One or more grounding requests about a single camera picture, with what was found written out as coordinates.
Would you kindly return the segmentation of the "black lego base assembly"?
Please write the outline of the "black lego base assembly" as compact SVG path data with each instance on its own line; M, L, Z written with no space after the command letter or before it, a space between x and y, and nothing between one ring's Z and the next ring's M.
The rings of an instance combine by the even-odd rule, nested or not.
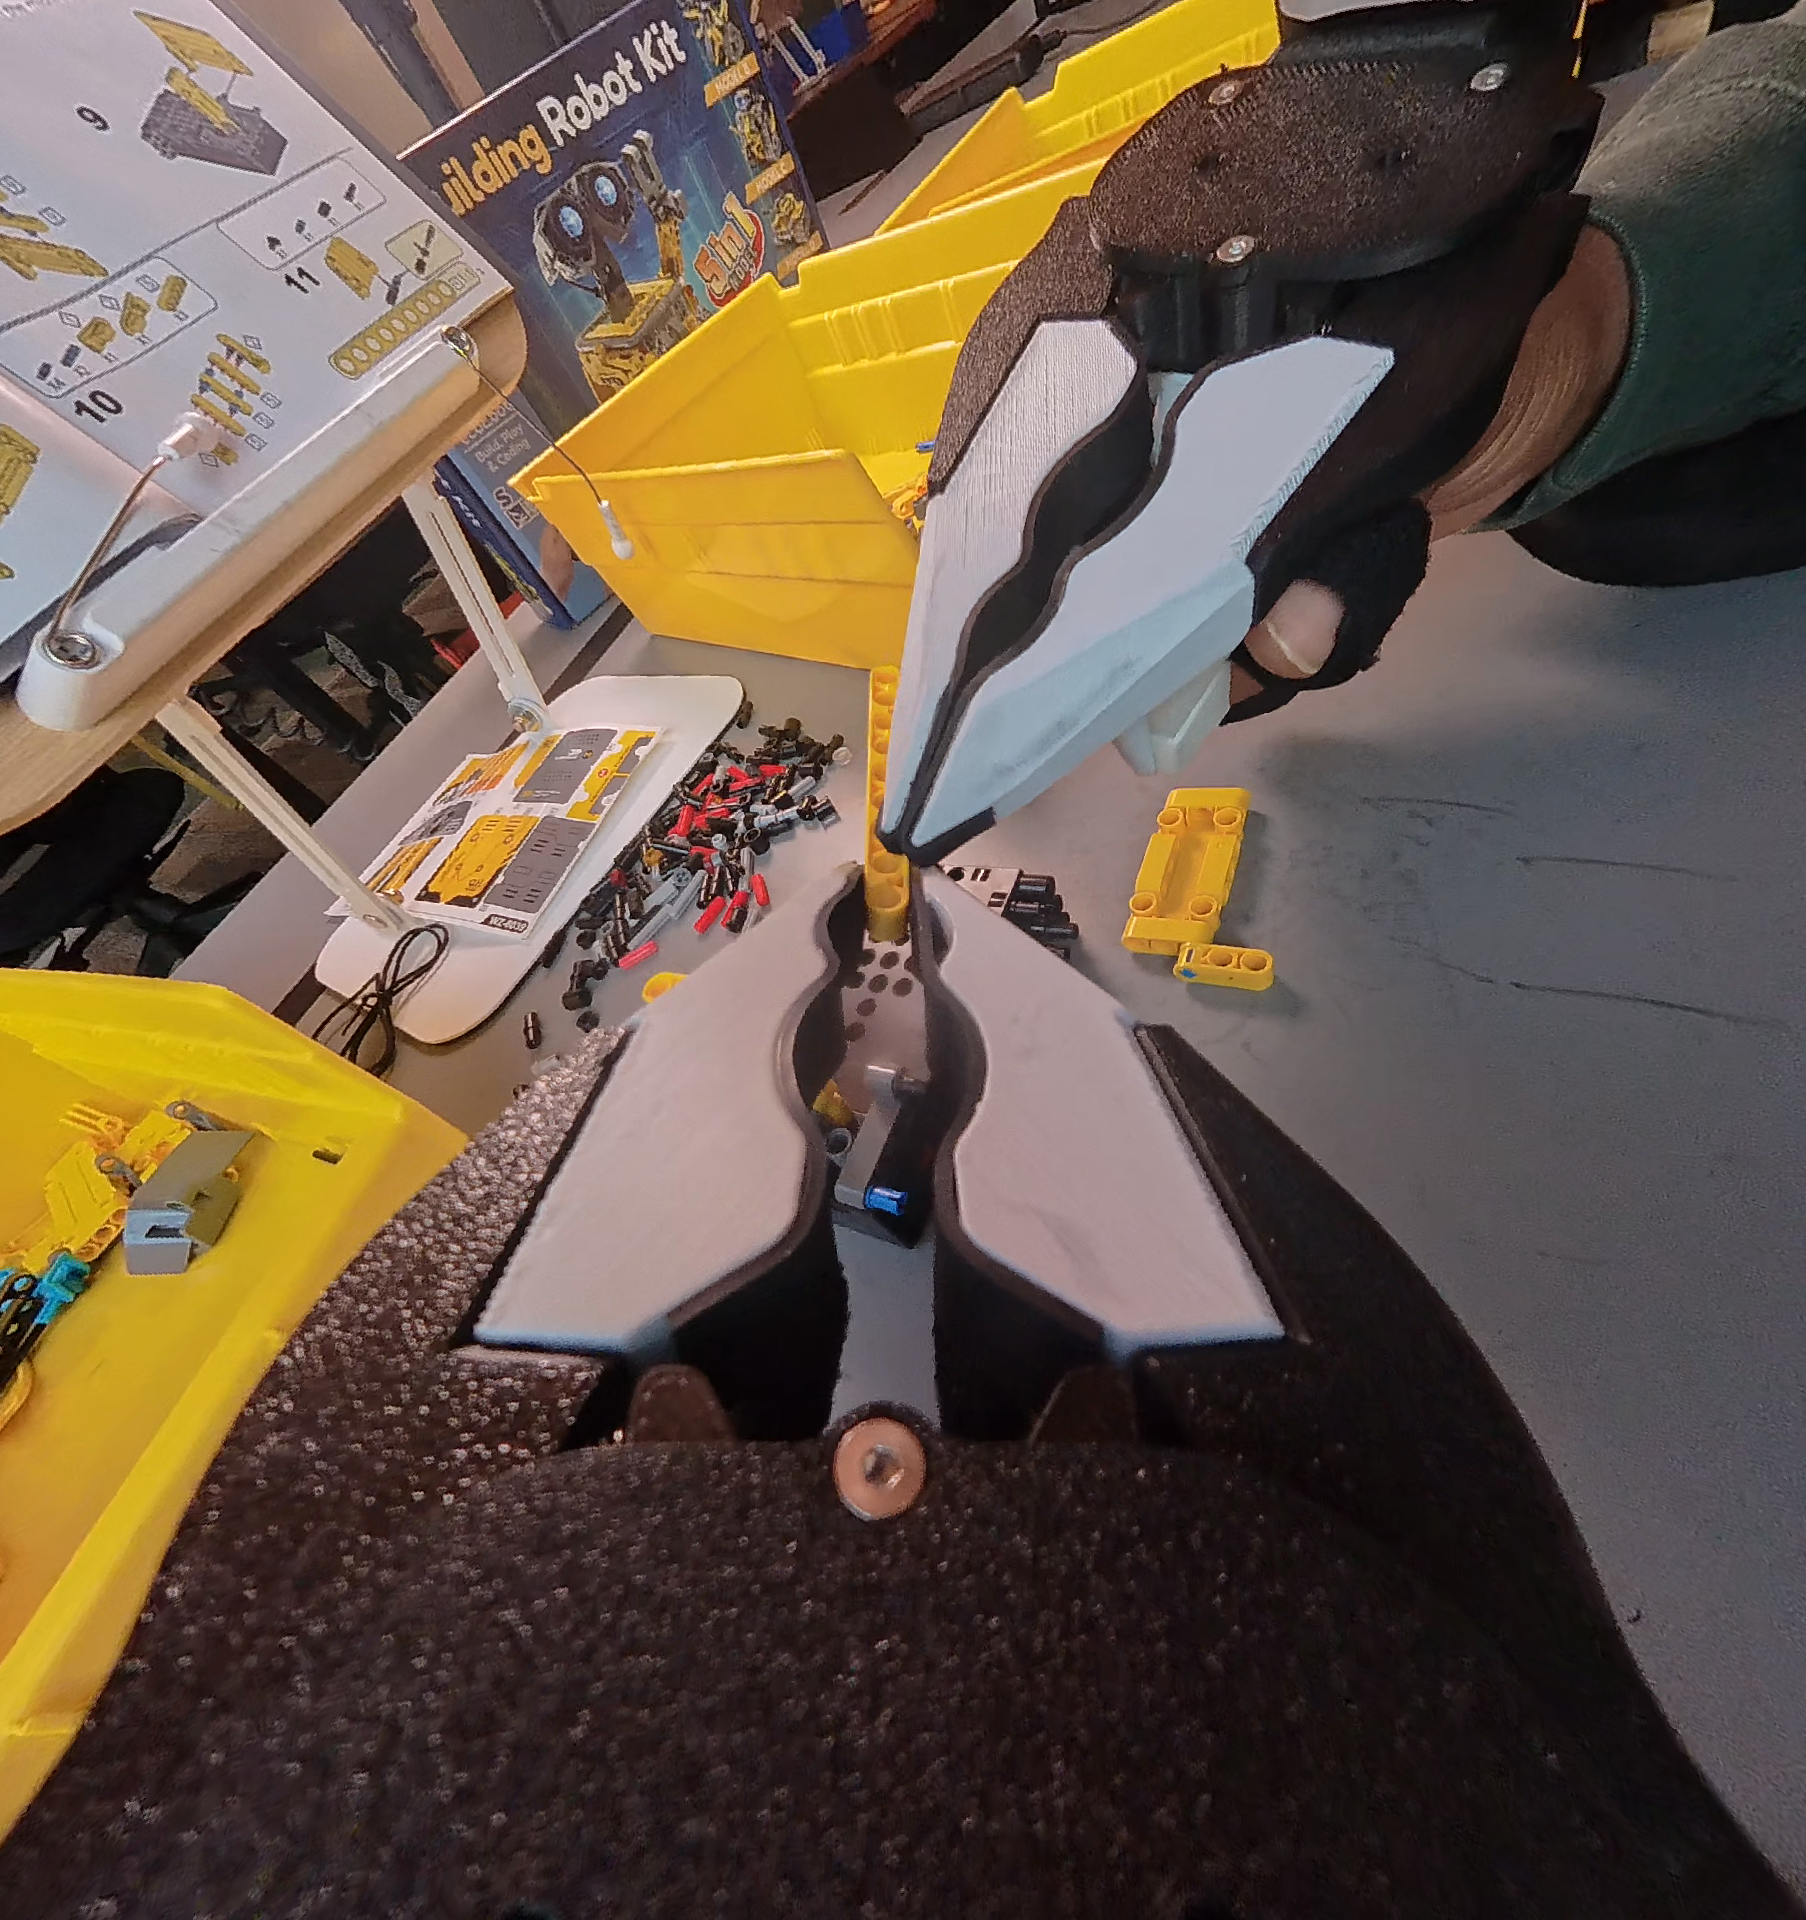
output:
M814 1100L843 1228L915 1246L931 1210L925 1001L912 939L863 935L843 979L844 1060Z

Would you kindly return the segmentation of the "person's right forearm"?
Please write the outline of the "person's right forearm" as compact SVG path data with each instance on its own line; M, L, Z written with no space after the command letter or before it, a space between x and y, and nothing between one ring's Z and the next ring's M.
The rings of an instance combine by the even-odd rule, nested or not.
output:
M1629 270L1629 354L1488 525L1599 586L1806 567L1806 4L1676 61L1579 188Z

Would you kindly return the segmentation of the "grey lego motor piece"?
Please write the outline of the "grey lego motor piece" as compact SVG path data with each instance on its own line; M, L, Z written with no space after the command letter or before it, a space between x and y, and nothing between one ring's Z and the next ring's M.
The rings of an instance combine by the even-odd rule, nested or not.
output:
M123 1223L124 1269L138 1278L182 1276L216 1244L240 1200L232 1172L254 1140L244 1131L191 1133L136 1188Z

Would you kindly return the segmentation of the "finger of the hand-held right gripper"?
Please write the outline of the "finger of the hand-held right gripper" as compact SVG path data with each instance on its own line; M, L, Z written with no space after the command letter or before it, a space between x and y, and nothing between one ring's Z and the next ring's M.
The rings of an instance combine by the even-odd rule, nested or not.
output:
M1058 598L1150 448L1129 340L1107 321L1041 322L925 515L878 828L891 851L938 858L1092 750L1099 672Z
M1149 474L1103 540L1076 549L1062 588L1063 629L1090 641L1100 699L1085 714L1092 750L1055 780L1221 669L1255 612L1255 540L1392 367L1380 343L1303 337L1171 378L1161 423L1145 374Z

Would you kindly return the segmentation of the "lego instruction booklet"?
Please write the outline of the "lego instruction booklet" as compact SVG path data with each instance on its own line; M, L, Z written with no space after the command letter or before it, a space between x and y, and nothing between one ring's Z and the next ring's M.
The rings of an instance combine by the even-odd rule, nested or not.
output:
M215 4L0 4L0 684L97 724L510 388L508 279Z

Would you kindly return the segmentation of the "person's right hand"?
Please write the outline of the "person's right hand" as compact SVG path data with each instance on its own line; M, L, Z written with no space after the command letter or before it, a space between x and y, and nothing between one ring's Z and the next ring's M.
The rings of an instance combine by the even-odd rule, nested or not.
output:
M1425 543L1476 529L1572 448L1610 399L1629 352L1632 314L1625 258L1607 231L1587 225L1529 321L1491 425L1450 474L1424 491ZM1275 684L1314 676L1349 625L1333 582L1290 582L1231 660L1225 718L1239 722L1286 705Z

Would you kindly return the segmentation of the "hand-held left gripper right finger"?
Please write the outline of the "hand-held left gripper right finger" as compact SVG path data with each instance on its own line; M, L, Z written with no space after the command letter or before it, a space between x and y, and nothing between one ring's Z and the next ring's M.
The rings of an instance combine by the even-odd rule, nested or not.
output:
M919 874L941 1404L1044 1404L1072 1369L1283 1335L1136 1022Z

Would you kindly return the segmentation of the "yellow long lego beam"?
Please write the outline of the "yellow long lego beam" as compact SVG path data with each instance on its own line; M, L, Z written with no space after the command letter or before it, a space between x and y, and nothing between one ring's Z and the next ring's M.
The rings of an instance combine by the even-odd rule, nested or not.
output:
M903 856L891 854L878 838L882 804L886 797L891 721L898 687L898 669L885 665L867 676L867 832L866 832L866 910L867 933L878 943L895 943L907 935L912 868Z

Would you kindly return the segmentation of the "cyan lego piece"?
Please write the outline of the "cyan lego piece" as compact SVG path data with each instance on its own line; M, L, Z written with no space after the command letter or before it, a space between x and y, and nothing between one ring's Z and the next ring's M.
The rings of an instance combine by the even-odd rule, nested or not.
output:
M47 1328L70 1308L92 1280L92 1266L72 1254L56 1254L43 1273L20 1267L0 1271L0 1335L30 1328Z

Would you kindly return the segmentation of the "yellow angled lego piece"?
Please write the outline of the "yellow angled lego piece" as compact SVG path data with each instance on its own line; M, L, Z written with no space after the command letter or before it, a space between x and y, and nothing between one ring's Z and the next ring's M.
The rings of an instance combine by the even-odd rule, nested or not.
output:
M126 1121L79 1102L60 1123L76 1140L46 1177L47 1228L34 1254L38 1267L58 1254L96 1264L120 1237L136 1190L190 1134L162 1110Z

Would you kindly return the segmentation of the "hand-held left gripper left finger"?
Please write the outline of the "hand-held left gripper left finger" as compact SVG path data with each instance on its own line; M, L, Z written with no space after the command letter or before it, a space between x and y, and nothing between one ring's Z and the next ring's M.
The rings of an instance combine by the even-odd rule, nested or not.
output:
M831 1404L846 1287L812 1105L844 1057L857 866L634 1015L475 1321L488 1349L699 1369L724 1404Z

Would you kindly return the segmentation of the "robot kit box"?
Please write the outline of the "robot kit box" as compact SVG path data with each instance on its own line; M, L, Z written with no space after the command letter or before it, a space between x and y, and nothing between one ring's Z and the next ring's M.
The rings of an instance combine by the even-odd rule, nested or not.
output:
M510 476L746 290L823 245L767 65L734 4L630 4L401 164L432 212L385 251L412 281L478 239L516 287L529 363L439 491L557 626L606 589Z

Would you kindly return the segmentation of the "pile of lego pins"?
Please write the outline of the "pile of lego pins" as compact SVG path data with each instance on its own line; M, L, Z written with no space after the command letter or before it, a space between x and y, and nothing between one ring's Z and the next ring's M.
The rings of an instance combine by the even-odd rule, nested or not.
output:
M706 750L543 951L540 966L564 964L565 979L549 1012L522 1015L524 1046L597 1030L606 988L652 968L672 928L706 939L764 917L772 856L841 821L831 783L849 763L843 732L814 734L798 718Z

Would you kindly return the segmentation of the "yellow lego panel brick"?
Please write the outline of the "yellow lego panel brick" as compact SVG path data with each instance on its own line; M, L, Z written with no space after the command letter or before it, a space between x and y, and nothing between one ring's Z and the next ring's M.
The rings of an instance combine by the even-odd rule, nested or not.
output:
M1136 874L1123 950L1176 960L1184 946L1214 941L1249 809L1243 787L1182 787L1166 797Z

